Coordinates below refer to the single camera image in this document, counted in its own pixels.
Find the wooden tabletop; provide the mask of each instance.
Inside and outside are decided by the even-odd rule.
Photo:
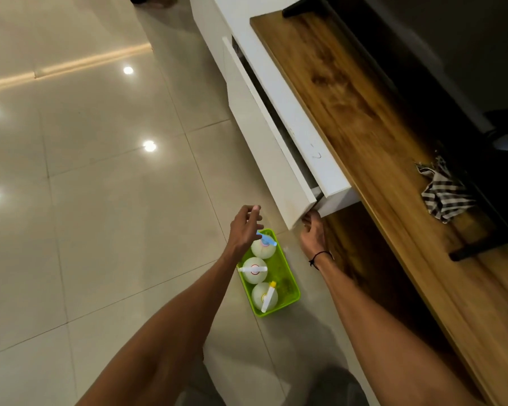
[[[474,208],[447,225],[427,213],[414,163],[433,161],[429,140],[325,19],[275,12],[251,25],[485,399],[508,406],[508,245],[448,258],[491,223]]]

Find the black bracelet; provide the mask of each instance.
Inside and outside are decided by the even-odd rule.
[[[314,255],[314,256],[312,257],[312,259],[309,261],[310,265],[311,265],[311,266],[314,266],[314,267],[316,268],[316,270],[317,270],[317,271],[319,271],[319,269],[317,268],[317,266],[316,266],[316,265],[314,265],[314,259],[315,259],[318,255],[320,255],[321,253],[328,253],[328,254],[329,254],[329,256],[331,257],[331,259],[333,259],[333,255],[331,255],[331,252],[329,252],[329,251],[321,251],[321,252],[318,252],[318,253],[317,253],[316,255]]]

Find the person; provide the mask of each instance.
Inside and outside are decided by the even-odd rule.
[[[230,225],[222,256],[189,288],[179,293],[122,347],[79,400],[79,406],[173,405],[189,389],[203,343],[237,262],[263,228],[260,206],[243,206]],[[303,223],[301,247],[323,276],[340,320],[367,380],[382,406],[476,405],[461,381],[422,340],[363,293],[326,253],[318,212]],[[214,386],[190,390],[189,404],[224,405]],[[315,382],[309,405],[366,405],[351,374],[330,367]]]
[[[133,4],[149,8],[170,8],[177,0],[130,0]]]

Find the white drawer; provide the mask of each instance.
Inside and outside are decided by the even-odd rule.
[[[222,40],[230,109],[282,218],[291,228],[316,203],[316,197],[265,108],[230,39],[224,37]]]
[[[190,0],[190,4],[199,32],[202,34],[207,47],[209,47],[220,72],[226,77],[222,37],[231,39],[231,31],[214,0]]]

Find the checkered cloth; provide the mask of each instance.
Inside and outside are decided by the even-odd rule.
[[[452,179],[446,162],[438,156],[431,167],[416,164],[421,175],[431,178],[425,191],[421,193],[427,210],[443,224],[476,204],[461,182]]]

